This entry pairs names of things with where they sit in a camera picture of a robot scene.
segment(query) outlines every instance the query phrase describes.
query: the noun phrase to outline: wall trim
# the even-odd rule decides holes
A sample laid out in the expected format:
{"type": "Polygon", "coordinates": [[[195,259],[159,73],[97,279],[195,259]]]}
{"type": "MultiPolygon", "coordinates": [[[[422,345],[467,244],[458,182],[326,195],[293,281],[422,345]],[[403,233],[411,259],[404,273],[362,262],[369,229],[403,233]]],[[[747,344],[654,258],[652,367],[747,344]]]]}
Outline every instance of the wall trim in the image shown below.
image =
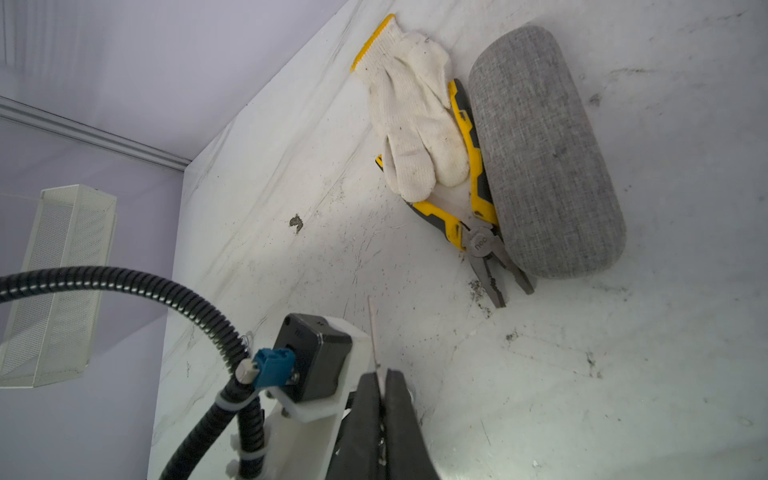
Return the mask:
{"type": "Polygon", "coordinates": [[[0,97],[0,118],[172,170],[184,171],[184,168],[192,162],[187,158],[109,134],[10,98],[0,97]]]}

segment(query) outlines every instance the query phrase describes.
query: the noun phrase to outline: white wall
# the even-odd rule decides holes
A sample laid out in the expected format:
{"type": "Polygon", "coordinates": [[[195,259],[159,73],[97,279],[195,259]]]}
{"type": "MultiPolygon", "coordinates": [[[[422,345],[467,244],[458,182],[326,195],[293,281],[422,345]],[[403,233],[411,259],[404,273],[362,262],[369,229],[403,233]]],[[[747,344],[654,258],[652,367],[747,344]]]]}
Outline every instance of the white wall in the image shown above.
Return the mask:
{"type": "Polygon", "coordinates": [[[345,0],[0,0],[0,96],[194,158],[345,0]]]}
{"type": "MultiPolygon", "coordinates": [[[[40,190],[82,183],[118,197],[109,264],[170,277],[182,177],[0,121],[0,275],[22,266],[40,190]]],[[[159,304],[105,293],[80,379],[0,390],[0,478],[146,478],[165,316],[159,304]]]]}

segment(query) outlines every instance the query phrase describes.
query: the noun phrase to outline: wire mesh basket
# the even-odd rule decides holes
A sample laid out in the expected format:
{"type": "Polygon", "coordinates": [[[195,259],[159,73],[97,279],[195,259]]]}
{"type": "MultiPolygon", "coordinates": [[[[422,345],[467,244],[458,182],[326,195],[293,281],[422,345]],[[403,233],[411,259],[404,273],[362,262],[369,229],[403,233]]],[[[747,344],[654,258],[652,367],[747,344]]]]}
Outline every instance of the wire mesh basket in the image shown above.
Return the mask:
{"type": "MultiPolygon", "coordinates": [[[[117,198],[85,185],[43,190],[22,271],[106,265],[117,198]]],[[[101,292],[16,300],[0,346],[0,388],[78,378],[91,358],[101,292]]]]}

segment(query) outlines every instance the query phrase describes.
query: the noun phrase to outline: glove cuff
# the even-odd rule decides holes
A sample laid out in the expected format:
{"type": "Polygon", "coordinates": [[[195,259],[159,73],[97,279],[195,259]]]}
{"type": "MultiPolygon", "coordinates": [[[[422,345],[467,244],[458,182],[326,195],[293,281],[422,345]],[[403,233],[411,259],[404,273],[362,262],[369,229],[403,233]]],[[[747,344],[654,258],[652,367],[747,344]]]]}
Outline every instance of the glove cuff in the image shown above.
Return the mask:
{"type": "Polygon", "coordinates": [[[349,71],[357,72],[364,78],[375,76],[378,70],[384,68],[386,59],[395,55],[397,44],[403,35],[395,20],[395,14],[387,15],[363,45],[349,71]]]}

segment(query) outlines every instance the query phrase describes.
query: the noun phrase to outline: blue plug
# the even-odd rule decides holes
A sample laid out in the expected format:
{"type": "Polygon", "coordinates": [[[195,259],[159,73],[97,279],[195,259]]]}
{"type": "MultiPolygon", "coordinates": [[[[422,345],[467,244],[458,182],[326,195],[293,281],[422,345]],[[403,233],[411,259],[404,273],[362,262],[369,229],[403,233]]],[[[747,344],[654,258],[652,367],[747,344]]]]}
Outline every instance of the blue plug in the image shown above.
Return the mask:
{"type": "Polygon", "coordinates": [[[259,369],[259,375],[253,381],[255,389],[283,386],[290,379],[296,354],[289,349],[261,349],[254,356],[253,363],[259,369]]]}

